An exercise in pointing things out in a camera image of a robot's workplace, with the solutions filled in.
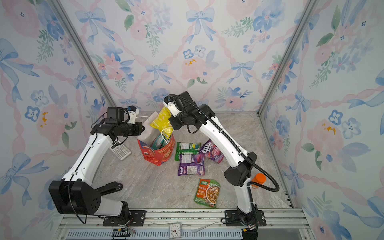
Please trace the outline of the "red paper gift bag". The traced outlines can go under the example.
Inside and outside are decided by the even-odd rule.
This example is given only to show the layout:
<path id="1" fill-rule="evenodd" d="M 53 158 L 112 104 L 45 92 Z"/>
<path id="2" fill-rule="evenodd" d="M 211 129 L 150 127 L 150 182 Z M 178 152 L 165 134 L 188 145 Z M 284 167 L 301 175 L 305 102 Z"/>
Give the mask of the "red paper gift bag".
<path id="1" fill-rule="evenodd" d="M 161 166 L 172 155 L 176 141 L 173 136 L 168 140 L 161 132 L 150 126 L 158 116 L 153 112 L 143 123 L 145 130 L 138 136 L 138 144 L 144 159 L 156 166 Z"/>

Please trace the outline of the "yellow snack packet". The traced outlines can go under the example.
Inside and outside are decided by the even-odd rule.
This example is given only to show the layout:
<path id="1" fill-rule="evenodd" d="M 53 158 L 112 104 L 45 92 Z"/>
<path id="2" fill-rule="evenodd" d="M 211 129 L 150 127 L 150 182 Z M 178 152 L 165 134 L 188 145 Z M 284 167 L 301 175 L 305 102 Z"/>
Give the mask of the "yellow snack packet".
<path id="1" fill-rule="evenodd" d="M 171 112 L 168 108 L 163 107 L 158 116 L 150 124 L 151 127 L 158 129 L 167 139 L 171 137 L 174 130 L 169 120 L 170 117 L 172 117 Z"/>

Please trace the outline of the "green snack packet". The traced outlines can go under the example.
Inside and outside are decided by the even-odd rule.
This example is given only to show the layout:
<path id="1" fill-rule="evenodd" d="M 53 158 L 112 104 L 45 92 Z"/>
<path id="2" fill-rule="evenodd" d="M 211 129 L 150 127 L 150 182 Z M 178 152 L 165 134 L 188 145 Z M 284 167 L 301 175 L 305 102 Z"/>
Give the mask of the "green snack packet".
<path id="1" fill-rule="evenodd" d="M 181 159 L 181 155 L 183 154 L 192 154 L 192 155 L 198 154 L 200 151 L 200 148 L 201 148 L 201 143 L 177 142 L 175 161 L 179 161 Z"/>

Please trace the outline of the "teal snack packet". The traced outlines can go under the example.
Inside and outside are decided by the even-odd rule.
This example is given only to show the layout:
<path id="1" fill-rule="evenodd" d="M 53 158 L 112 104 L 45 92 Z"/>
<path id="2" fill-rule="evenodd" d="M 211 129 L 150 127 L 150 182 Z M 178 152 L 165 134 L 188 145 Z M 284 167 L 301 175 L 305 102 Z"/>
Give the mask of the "teal snack packet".
<path id="1" fill-rule="evenodd" d="M 163 134 L 159 134 L 153 141 L 151 148 L 153 150 L 160 150 L 164 148 L 168 143 L 168 139 Z"/>

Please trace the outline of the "purple Fox's candy bag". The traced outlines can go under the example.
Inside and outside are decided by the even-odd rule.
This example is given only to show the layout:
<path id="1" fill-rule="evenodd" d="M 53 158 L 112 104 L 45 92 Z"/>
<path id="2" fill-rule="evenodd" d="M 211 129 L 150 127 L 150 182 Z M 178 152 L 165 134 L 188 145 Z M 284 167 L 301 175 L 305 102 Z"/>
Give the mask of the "purple Fox's candy bag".
<path id="1" fill-rule="evenodd" d="M 219 164 L 224 159 L 224 154 L 220 149 L 213 143 L 212 140 L 208 140 L 205 144 L 201 146 L 199 154 L 203 154 L 205 158 L 214 161 Z"/>

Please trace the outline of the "purple snack packet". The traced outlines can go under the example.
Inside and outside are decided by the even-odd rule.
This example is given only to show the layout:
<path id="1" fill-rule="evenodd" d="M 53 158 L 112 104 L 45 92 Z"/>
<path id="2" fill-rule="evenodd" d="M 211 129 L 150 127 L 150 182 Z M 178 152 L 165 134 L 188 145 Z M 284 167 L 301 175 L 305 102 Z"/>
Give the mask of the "purple snack packet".
<path id="1" fill-rule="evenodd" d="M 178 176 L 205 175 L 205 155 L 181 154 Z"/>

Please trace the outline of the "green noodle packet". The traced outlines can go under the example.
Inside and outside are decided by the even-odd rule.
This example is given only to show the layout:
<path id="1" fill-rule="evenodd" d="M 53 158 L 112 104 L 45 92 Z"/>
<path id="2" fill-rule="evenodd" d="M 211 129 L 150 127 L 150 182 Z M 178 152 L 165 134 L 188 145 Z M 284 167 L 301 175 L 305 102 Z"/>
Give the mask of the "green noodle packet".
<path id="1" fill-rule="evenodd" d="M 206 207 L 216 208 L 221 185 L 215 180 L 199 179 L 194 202 Z"/>

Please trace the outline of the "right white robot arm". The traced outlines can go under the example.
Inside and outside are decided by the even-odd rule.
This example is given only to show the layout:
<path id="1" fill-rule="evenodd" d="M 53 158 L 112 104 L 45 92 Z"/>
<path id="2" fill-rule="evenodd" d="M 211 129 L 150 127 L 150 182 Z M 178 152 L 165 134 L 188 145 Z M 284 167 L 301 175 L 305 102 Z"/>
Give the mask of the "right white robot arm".
<path id="1" fill-rule="evenodd" d="M 223 153 L 230 167 L 224 172 L 226 180 L 234 186 L 237 196 L 237 208 L 244 214 L 250 214 L 253 201 L 250 199 L 247 183 L 251 181 L 252 169 L 257 160 L 255 152 L 242 148 L 223 128 L 217 117 L 195 126 L 205 134 Z"/>

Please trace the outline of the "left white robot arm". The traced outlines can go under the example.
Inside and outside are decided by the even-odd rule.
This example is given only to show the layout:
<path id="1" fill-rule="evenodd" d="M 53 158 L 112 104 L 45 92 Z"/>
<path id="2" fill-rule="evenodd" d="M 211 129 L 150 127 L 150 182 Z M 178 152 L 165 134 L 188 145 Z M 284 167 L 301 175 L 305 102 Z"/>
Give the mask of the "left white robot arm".
<path id="1" fill-rule="evenodd" d="M 141 122 L 134 124 L 96 124 L 89 141 L 60 181 L 52 181 L 49 193 L 60 214 L 121 217 L 129 219 L 130 211 L 124 201 L 114 201 L 92 188 L 98 167 L 118 137 L 139 136 L 145 130 Z"/>

